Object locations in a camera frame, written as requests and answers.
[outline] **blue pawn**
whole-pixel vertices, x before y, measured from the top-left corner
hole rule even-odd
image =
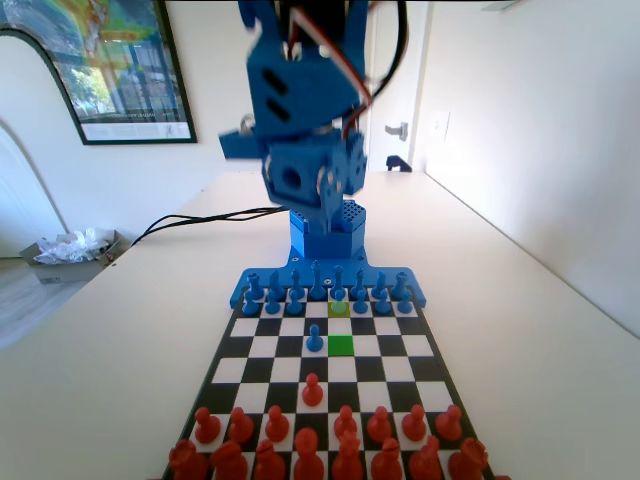
[[[289,296],[291,297],[291,303],[287,305],[287,312],[291,315],[300,315],[302,304],[298,301],[298,294],[295,290],[291,290]]]
[[[242,313],[245,315],[253,315],[258,311],[258,308],[260,308],[260,305],[253,301],[253,295],[251,295],[250,290],[244,292],[244,302]]]
[[[404,294],[402,295],[402,300],[400,301],[400,303],[398,303],[398,311],[400,313],[411,313],[411,311],[413,310],[413,305],[409,300],[410,298],[411,292],[405,289]]]
[[[313,324],[309,329],[309,334],[311,335],[307,338],[307,349],[310,352],[319,352],[322,350],[322,346],[324,345],[324,340],[320,336],[320,327]]]
[[[376,312],[381,315],[386,315],[391,311],[391,304],[388,298],[389,294],[387,293],[387,289],[380,290],[380,300],[374,304]]]
[[[373,298],[380,298],[380,292],[387,289],[386,285],[387,276],[384,274],[384,272],[378,272],[378,281],[376,283],[376,286],[371,289],[371,295],[373,296]]]
[[[327,296],[327,290],[320,281],[320,263],[317,260],[311,264],[311,270],[313,271],[313,287],[309,290],[309,296],[314,300],[324,300]]]
[[[269,295],[267,295],[267,298],[269,300],[267,302],[267,305],[264,307],[266,312],[269,315],[274,315],[278,313],[280,311],[280,304],[278,303],[278,300],[276,300],[276,294],[273,292],[273,290],[269,292]]]
[[[369,310],[369,307],[367,306],[367,303],[364,301],[364,297],[366,297],[367,294],[365,293],[364,290],[360,290],[358,292],[358,301],[356,303],[353,304],[353,311],[356,313],[367,313],[367,310]]]

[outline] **chessboard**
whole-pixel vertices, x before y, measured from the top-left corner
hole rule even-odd
[[[375,309],[376,300],[371,294],[373,286],[365,287],[365,313],[355,312],[356,299],[350,293],[349,301],[345,302],[346,311],[336,314],[331,307],[334,300],[330,295],[316,301],[310,298],[308,289],[300,299],[302,311],[296,315],[286,308],[291,302],[289,289],[276,314],[266,312],[268,289],[262,299],[256,300],[260,306],[252,315],[245,315],[242,302],[239,302],[176,441],[189,439],[197,452],[208,458],[229,440],[230,413],[235,407],[242,407],[254,422],[253,435],[241,445],[242,455],[248,463],[248,478],[253,478],[256,447],[266,439],[267,412],[277,405],[290,425],[287,436],[273,444],[285,461],[285,478],[293,479],[293,467],[298,459],[295,434],[310,427],[318,436],[317,455],[324,463],[324,478],[331,479],[331,465],[340,447],[334,434],[334,422],[340,408],[348,405],[358,427],[356,436],[360,440],[364,478],[371,479],[371,462],[380,452],[381,444],[369,438],[366,425],[376,408],[384,406],[389,412],[392,437],[400,446],[403,478],[411,478],[411,455],[426,444],[429,435],[434,435],[439,439],[442,478],[451,480],[447,469],[449,457],[459,451],[465,438],[477,437],[424,313],[412,297],[414,308],[411,312],[401,313],[398,302],[392,301],[390,311],[381,315]],[[317,352],[306,347],[310,327],[314,324],[318,325],[324,340],[323,347]],[[314,407],[307,406],[302,400],[309,373],[317,375],[324,391],[322,401]],[[418,442],[407,438],[401,427],[403,417],[416,404],[424,407],[427,425],[427,435]],[[455,442],[442,438],[435,428],[436,417],[450,405],[458,406],[462,412],[462,436]],[[208,408],[221,423],[220,434],[209,444],[201,444],[195,438],[194,416],[200,407]],[[173,472],[167,466],[163,480],[173,478]],[[214,478],[211,467],[206,478]],[[490,467],[483,470],[483,478],[494,479]]]

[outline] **chess square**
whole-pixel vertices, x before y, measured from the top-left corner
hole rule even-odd
[[[385,382],[358,382],[361,412],[375,412],[382,406],[391,411],[391,399]]]
[[[233,330],[231,330],[232,337],[253,337],[256,334],[256,328],[258,327],[257,318],[236,318]]]
[[[240,383],[246,364],[246,358],[221,358],[211,383]]]
[[[299,357],[276,357],[273,360],[271,370],[271,383],[274,382],[299,382],[300,381],[300,358]]]
[[[251,350],[249,350],[249,358],[275,357],[278,338],[279,337],[255,337],[251,345]]]
[[[353,354],[356,357],[379,357],[380,344],[375,335],[354,335]]]
[[[353,357],[329,357],[329,382],[356,382],[356,361]]]

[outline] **blue chess piece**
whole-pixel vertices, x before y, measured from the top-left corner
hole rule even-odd
[[[287,312],[291,315],[300,315],[302,312],[302,304],[298,301],[298,294],[295,290],[291,290],[289,294],[291,303],[287,304]]]
[[[269,315],[274,315],[278,313],[280,311],[280,304],[278,303],[278,300],[276,300],[276,294],[274,293],[273,290],[269,292],[269,295],[267,295],[267,298],[269,300],[267,302],[267,305],[264,307],[266,312]]]
[[[247,290],[244,292],[244,305],[242,306],[242,313],[245,315],[253,315],[258,311],[260,305],[253,301],[253,295],[251,295],[251,290]]]
[[[324,340],[320,336],[320,327],[313,324],[309,329],[309,334],[311,335],[307,338],[307,349],[310,352],[319,352],[322,350],[322,346],[324,345]]]
[[[353,304],[353,311],[354,312],[356,312],[356,313],[367,313],[367,310],[369,310],[369,306],[364,301],[366,296],[367,296],[367,294],[364,291],[364,289],[362,289],[362,290],[360,290],[358,292],[358,301]]]
[[[411,313],[413,310],[413,305],[411,304],[411,292],[407,289],[404,290],[402,295],[402,300],[398,303],[398,311],[400,313]]]
[[[309,290],[309,296],[314,300],[324,300],[327,296],[327,290],[320,281],[320,263],[317,260],[311,264],[311,270],[313,271],[313,287]]]
[[[375,311],[381,315],[385,315],[391,311],[391,304],[389,303],[389,293],[387,293],[387,289],[384,288],[380,290],[380,299],[377,301],[375,305]]]

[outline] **red pawn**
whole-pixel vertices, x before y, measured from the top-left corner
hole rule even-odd
[[[242,456],[240,445],[233,440],[220,445],[209,457],[209,463],[215,469],[216,480],[247,480],[247,460]]]
[[[482,480],[482,470],[489,465],[489,454],[484,445],[473,438],[462,442],[460,451],[449,458],[452,480]]]
[[[236,443],[244,443],[253,434],[253,420],[244,414],[244,410],[236,407],[231,410],[231,427],[229,428],[229,438]]]
[[[315,373],[307,375],[307,386],[302,390],[302,400],[310,407],[315,407],[322,401],[322,387],[318,385],[318,376]]]
[[[324,464],[316,451],[318,450],[318,435],[311,428],[303,428],[296,434],[296,450],[298,461],[293,467],[294,480],[322,480],[324,478]]]
[[[349,405],[343,405],[340,408],[340,416],[333,423],[333,432],[336,437],[340,438],[345,431],[353,432],[354,434],[358,431],[358,425],[353,419],[353,411]]]
[[[409,459],[409,473],[413,480],[441,480],[442,470],[438,460],[440,441],[430,436],[427,444],[415,452]]]
[[[196,440],[200,443],[213,442],[220,433],[220,420],[218,417],[211,415],[207,407],[200,407],[196,410],[195,417],[196,422],[198,422]]]
[[[355,432],[345,430],[340,437],[340,452],[331,466],[333,480],[362,479],[364,469],[360,462],[359,446],[360,440],[356,438]]]
[[[455,405],[450,405],[445,413],[438,415],[436,417],[436,430],[440,436],[450,442],[460,439],[462,436],[460,418],[462,418],[462,411]]]
[[[191,440],[180,440],[169,452],[169,468],[174,480],[204,480],[209,469],[207,459],[196,452]]]
[[[389,413],[384,407],[376,408],[376,413],[367,422],[367,432],[374,442],[382,443],[391,436]]]
[[[269,409],[269,421],[265,428],[267,438],[272,442],[281,442],[289,433],[289,420],[282,415],[282,409],[274,405]]]
[[[427,433],[427,425],[424,423],[424,408],[422,405],[414,405],[411,413],[408,413],[402,419],[402,431],[409,440],[418,442],[424,438]]]
[[[284,460],[273,449],[270,440],[263,440],[256,450],[258,464],[253,472],[253,480],[284,480]]]

